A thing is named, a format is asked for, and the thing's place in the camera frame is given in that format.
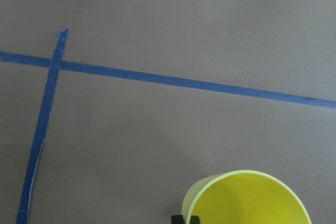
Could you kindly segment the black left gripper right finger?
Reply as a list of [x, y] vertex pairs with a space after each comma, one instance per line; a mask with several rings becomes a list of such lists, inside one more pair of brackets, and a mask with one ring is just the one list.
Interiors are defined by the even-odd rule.
[[201, 224], [199, 216], [191, 216], [191, 224]]

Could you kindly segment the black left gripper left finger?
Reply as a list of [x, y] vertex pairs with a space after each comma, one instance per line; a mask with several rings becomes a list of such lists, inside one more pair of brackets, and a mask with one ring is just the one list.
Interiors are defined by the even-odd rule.
[[171, 224], [184, 224], [184, 218], [182, 215], [172, 215]]

